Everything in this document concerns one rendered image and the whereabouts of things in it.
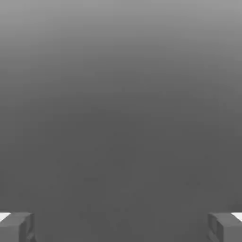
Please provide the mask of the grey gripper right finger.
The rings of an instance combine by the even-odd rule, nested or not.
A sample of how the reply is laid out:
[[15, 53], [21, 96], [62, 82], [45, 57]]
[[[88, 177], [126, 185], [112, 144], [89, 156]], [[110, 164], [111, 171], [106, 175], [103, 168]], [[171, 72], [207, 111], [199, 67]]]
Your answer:
[[208, 213], [208, 242], [242, 242], [242, 212]]

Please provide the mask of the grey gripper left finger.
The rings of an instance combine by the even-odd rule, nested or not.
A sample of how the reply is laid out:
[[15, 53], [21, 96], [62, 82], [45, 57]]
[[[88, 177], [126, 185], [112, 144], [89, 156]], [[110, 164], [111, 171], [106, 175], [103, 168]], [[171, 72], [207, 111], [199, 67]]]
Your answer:
[[32, 212], [0, 212], [0, 242], [36, 242]]

